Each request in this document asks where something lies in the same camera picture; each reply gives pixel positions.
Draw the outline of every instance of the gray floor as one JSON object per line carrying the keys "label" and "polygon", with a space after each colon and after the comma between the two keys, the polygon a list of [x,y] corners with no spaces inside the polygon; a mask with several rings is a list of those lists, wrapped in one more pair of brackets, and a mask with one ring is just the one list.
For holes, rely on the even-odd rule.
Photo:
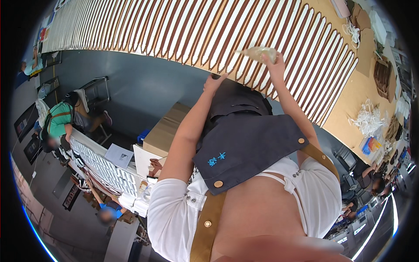
{"label": "gray floor", "polygon": [[[59,77],[58,100],[96,77],[108,76],[111,101],[105,105],[113,129],[135,141],[146,128],[151,129],[176,102],[193,106],[202,93],[208,72],[161,58],[122,52],[63,51],[62,64],[55,66]],[[53,69],[41,73],[41,83],[53,77]],[[274,114],[283,114],[281,105],[271,101]],[[320,145],[333,159],[340,175],[344,168],[333,157],[342,144],[315,125]]]}

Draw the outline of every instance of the white short-sleeve shirt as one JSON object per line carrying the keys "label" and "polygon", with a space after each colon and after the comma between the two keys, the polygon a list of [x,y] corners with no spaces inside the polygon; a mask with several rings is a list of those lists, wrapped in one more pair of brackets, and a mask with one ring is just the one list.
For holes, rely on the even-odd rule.
{"label": "white short-sleeve shirt", "polygon": [[[335,175],[313,158],[298,165],[288,157],[280,159],[264,172],[278,173],[284,180],[268,174],[295,195],[301,222],[307,236],[323,238],[339,217],[341,190]],[[157,182],[151,191],[147,231],[154,250],[169,261],[189,261],[208,187],[198,170],[187,185],[179,179]]]}

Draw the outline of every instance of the brass snap button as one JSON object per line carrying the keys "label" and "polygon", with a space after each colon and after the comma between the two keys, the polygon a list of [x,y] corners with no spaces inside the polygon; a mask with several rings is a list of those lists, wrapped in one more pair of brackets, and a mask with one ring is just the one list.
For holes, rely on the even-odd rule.
{"label": "brass snap button", "polygon": [[222,181],[215,181],[215,183],[214,183],[214,187],[222,187]]}

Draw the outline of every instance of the pink sneaker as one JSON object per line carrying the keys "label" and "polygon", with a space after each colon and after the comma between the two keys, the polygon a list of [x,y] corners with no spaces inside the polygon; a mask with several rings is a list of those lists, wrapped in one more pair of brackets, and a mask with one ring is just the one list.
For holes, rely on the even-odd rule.
{"label": "pink sneaker", "polygon": [[104,111],[103,114],[106,116],[106,123],[108,124],[108,126],[112,125],[112,118],[109,116],[108,111]]}

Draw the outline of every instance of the blue bin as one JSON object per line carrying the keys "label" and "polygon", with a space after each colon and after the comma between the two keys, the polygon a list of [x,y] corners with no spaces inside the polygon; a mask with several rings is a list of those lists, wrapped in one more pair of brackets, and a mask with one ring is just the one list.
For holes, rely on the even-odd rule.
{"label": "blue bin", "polygon": [[144,138],[150,133],[150,129],[145,129],[138,137],[137,137],[137,143],[142,144],[142,141]]}

